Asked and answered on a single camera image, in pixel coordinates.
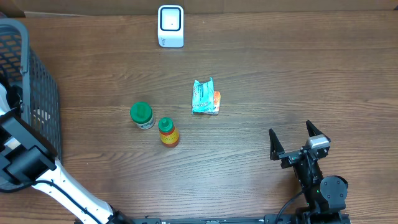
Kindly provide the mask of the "dark grey mesh basket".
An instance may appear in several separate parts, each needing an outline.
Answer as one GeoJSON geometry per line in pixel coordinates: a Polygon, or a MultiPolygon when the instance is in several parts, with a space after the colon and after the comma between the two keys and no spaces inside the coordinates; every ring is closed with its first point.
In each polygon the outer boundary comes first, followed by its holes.
{"type": "Polygon", "coordinates": [[[1,192],[30,187],[62,158],[56,81],[23,23],[1,19],[1,192]]]}

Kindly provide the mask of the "green cap hot sauce bottle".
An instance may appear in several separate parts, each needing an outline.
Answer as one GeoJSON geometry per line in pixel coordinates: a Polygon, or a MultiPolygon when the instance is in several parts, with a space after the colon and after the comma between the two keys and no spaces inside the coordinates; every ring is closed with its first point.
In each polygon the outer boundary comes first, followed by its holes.
{"type": "Polygon", "coordinates": [[[175,147],[180,140],[180,134],[171,118],[164,117],[158,123],[160,140],[167,147],[175,147]]]}

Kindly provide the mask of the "small orange box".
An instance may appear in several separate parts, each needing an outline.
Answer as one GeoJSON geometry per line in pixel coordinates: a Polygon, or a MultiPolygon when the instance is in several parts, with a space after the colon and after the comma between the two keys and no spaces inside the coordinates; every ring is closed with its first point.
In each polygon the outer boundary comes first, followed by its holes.
{"type": "Polygon", "coordinates": [[[214,96],[214,113],[218,114],[220,111],[221,93],[219,91],[215,91],[213,96],[214,96]]]}

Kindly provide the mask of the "white barcode scanner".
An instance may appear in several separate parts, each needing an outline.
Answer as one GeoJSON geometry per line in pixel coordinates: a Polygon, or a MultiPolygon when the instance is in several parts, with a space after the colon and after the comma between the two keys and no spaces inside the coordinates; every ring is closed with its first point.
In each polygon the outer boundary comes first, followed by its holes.
{"type": "Polygon", "coordinates": [[[181,6],[166,4],[159,7],[157,36],[163,48],[184,46],[184,10],[181,6]]]}

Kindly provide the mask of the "green cap white jar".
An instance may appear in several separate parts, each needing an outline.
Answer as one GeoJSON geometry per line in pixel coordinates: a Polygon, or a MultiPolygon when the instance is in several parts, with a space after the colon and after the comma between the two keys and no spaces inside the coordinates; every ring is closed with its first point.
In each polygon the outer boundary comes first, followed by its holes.
{"type": "Polygon", "coordinates": [[[130,116],[136,126],[140,129],[150,129],[155,124],[155,117],[150,105],[140,101],[134,103],[130,109],[130,116]]]}

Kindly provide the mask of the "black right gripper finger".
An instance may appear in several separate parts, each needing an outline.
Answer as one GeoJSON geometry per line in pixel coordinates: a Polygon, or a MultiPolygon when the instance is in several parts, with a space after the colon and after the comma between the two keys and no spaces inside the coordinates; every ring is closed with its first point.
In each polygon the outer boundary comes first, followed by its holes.
{"type": "Polygon", "coordinates": [[[315,125],[310,120],[307,120],[305,122],[305,124],[306,124],[306,127],[307,127],[308,135],[310,137],[314,137],[314,136],[318,136],[318,135],[322,135],[323,134],[318,128],[315,127],[315,125]]]}
{"type": "Polygon", "coordinates": [[[269,130],[270,137],[270,160],[276,161],[280,159],[280,155],[284,154],[284,148],[282,147],[276,133],[273,129],[269,130]]]}

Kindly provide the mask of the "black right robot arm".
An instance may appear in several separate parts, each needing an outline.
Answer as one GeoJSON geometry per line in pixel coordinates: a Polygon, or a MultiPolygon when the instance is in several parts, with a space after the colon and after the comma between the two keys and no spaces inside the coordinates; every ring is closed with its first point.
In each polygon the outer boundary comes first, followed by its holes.
{"type": "Polygon", "coordinates": [[[308,139],[297,151],[285,152],[276,133],[269,130],[270,159],[281,161],[281,168],[293,168],[301,191],[293,196],[276,215],[265,215],[265,223],[350,223],[346,208],[348,182],[338,175],[324,177],[318,161],[328,155],[331,139],[306,121],[308,139]],[[294,214],[284,215],[284,210],[301,195],[307,206],[297,208],[294,214]]]}

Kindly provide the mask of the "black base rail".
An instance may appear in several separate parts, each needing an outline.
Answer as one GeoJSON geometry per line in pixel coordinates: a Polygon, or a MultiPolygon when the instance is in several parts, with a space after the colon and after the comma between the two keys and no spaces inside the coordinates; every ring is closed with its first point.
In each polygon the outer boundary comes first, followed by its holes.
{"type": "Polygon", "coordinates": [[[134,224],[275,224],[277,215],[239,218],[181,218],[162,220],[160,218],[133,218],[134,224]]]}

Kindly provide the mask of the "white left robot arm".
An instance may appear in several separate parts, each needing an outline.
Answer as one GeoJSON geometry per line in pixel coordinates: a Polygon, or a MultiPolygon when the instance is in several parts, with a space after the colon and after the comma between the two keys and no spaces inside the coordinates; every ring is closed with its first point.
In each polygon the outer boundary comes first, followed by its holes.
{"type": "Polygon", "coordinates": [[[54,198],[82,223],[132,223],[66,171],[52,144],[10,108],[10,89],[1,85],[1,192],[33,187],[54,198]]]}

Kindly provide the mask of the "teal wipes pack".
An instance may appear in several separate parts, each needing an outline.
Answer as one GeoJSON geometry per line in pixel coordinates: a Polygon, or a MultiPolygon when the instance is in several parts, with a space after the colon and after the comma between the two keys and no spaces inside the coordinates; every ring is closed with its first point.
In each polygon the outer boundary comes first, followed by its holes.
{"type": "Polygon", "coordinates": [[[215,102],[214,102],[214,82],[210,80],[204,83],[198,80],[194,81],[192,90],[192,114],[203,113],[217,115],[215,102]]]}

